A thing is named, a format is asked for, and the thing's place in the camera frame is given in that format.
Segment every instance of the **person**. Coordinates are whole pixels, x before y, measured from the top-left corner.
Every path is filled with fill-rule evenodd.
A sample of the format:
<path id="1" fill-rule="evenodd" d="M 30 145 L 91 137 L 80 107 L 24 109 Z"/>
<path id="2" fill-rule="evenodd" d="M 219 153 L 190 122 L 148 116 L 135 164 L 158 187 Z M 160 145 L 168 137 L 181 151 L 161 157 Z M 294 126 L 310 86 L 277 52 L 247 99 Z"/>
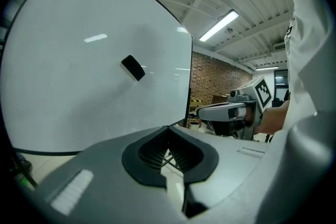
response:
<path id="1" fill-rule="evenodd" d="M 314 115 L 312 99 L 300 79 L 300 71 L 323 46 L 333 46 L 334 19 L 326 0 L 293 0 L 294 11 L 285 34 L 290 99 L 279 108 L 265 110 L 255 133 L 274 134 Z M 247 108 L 245 120 L 252 121 Z"/>

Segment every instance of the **fluorescent light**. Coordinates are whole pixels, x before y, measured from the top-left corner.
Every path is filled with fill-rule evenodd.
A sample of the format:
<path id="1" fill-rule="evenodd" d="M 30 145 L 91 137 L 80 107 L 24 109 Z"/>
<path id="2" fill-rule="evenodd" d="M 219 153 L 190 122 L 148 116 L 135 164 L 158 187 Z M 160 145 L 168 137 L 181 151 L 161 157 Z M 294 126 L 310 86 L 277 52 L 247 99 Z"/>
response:
<path id="1" fill-rule="evenodd" d="M 256 71 L 260 70 L 268 70 L 268 69 L 278 69 L 279 67 L 264 67 L 264 68 L 257 68 Z"/>
<path id="2" fill-rule="evenodd" d="M 189 34 L 188 31 L 187 31 L 184 27 L 178 27 L 178 28 L 177 28 L 177 32 L 182 32 L 182 33 L 187 33 L 187 34 Z"/>
<path id="3" fill-rule="evenodd" d="M 89 43 L 89 42 L 96 41 L 96 40 L 103 39 L 103 38 L 107 38 L 107 35 L 100 34 L 100 35 L 97 35 L 97 36 L 86 38 L 86 39 L 84 39 L 84 41 Z"/>
<path id="4" fill-rule="evenodd" d="M 231 23 L 234 19 L 238 18 L 239 15 L 235 11 L 231 11 L 228 13 L 223 19 L 221 19 L 217 24 L 215 24 L 205 35 L 203 35 L 199 40 L 200 41 L 207 41 L 211 38 L 214 34 L 216 34 L 219 30 L 223 27 Z"/>

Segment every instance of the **brick wall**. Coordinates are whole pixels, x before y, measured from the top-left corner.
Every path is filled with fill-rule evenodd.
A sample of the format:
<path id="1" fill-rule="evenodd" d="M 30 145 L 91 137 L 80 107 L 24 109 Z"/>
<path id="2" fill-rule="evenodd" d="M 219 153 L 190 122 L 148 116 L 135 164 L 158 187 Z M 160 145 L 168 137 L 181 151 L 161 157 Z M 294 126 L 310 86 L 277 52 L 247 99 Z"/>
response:
<path id="1" fill-rule="evenodd" d="M 204 105 L 211 104 L 212 94 L 225 95 L 251 79 L 251 74 L 239 68 L 193 52 L 191 97 L 202 98 Z"/>

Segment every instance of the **whiteboard frame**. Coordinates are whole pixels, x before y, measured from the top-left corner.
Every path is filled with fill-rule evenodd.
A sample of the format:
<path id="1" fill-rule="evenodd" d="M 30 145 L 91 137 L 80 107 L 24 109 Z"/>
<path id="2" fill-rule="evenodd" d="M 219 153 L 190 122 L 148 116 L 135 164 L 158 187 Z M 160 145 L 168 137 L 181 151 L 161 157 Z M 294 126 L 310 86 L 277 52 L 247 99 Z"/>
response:
<path id="1" fill-rule="evenodd" d="M 25 5 L 27 0 L 24 0 L 23 3 L 21 4 L 20 8 L 18 9 L 17 13 L 15 14 L 15 17 L 13 19 L 13 21 L 11 22 L 11 25 L 10 27 L 8 28 L 8 31 L 5 35 L 5 38 L 4 38 L 4 44 L 3 44 L 3 51 L 2 51 L 2 54 L 0 56 L 0 75 L 1 75 L 1 66 L 2 66 L 2 57 L 4 55 L 4 51 L 6 49 L 6 43 L 7 43 L 7 38 L 8 38 L 8 35 L 9 33 L 11 32 L 11 29 L 12 29 L 12 26 L 14 25 L 15 23 L 15 20 L 16 20 L 16 17 L 17 15 L 19 14 L 21 8 Z M 170 12 L 169 9 L 167 9 L 159 0 L 155 0 L 156 2 L 158 2 L 167 12 L 169 12 L 170 15 L 172 15 L 175 20 L 190 34 L 191 36 L 191 49 L 193 51 L 193 36 L 192 34 L 184 27 L 184 25 L 180 22 L 179 19 L 177 19 L 175 17 L 174 14 L 172 14 Z M 191 71 L 192 71 L 192 60 L 193 60 L 193 54 L 191 53 L 191 60 L 190 60 L 190 77 L 189 77 L 189 92 L 190 92 L 190 83 L 191 83 Z M 186 109 L 185 109 L 185 118 L 181 119 L 180 121 L 177 121 L 175 123 L 172 123 L 170 126 L 172 125 L 175 125 L 177 124 L 178 122 L 181 122 L 181 121 L 184 121 L 184 124 L 186 124 L 186 119 L 187 119 L 187 116 L 188 116 L 188 111 L 189 111 L 189 102 L 187 100 L 187 106 L 186 106 Z M 9 135 L 7 133 L 7 129 L 6 129 L 6 125 L 5 125 L 5 121 L 4 121 L 4 117 L 3 117 L 3 113 L 2 113 L 2 106 L 1 106 L 1 100 L 0 100 L 0 130 L 3 131 L 4 135 L 6 136 L 6 138 L 8 139 L 8 141 L 10 142 L 11 146 L 12 146 L 12 143 L 10 141 L 10 138 L 9 138 Z M 73 152 L 41 152 L 41 151 L 30 151 L 30 150 L 23 150 L 21 148 L 15 148 L 12 146 L 12 148 L 16 151 L 16 152 L 20 152 L 20 153 L 27 153 L 27 154 L 33 154 L 33 155 L 44 155 L 44 156 L 70 156 L 70 155 L 77 155 L 78 153 L 80 153 L 81 151 L 73 151 Z"/>

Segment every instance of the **floor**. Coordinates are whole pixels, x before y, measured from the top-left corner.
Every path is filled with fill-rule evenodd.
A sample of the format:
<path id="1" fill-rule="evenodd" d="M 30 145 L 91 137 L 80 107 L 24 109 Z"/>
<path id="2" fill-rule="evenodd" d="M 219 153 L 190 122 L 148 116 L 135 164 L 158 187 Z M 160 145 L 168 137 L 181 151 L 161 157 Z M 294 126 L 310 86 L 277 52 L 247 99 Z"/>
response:
<path id="1" fill-rule="evenodd" d="M 211 134 L 211 132 L 207 130 L 206 124 L 202 124 L 198 131 Z M 255 140 L 261 142 L 264 142 L 265 138 L 266 134 L 257 134 L 254 136 Z M 169 159 L 170 157 L 168 157 L 168 154 L 169 150 L 166 153 L 166 159 Z M 30 174 L 37 184 L 41 183 L 47 175 L 49 175 L 59 166 L 74 158 L 74 156 L 40 156 L 30 154 L 23 155 L 33 165 L 33 170 Z M 171 163 L 175 165 L 175 160 L 172 159 Z M 166 164 L 164 167 L 162 167 L 161 174 L 167 179 L 167 194 L 172 200 L 174 207 L 176 208 L 176 210 L 181 210 L 184 196 L 183 174 L 169 164 Z"/>

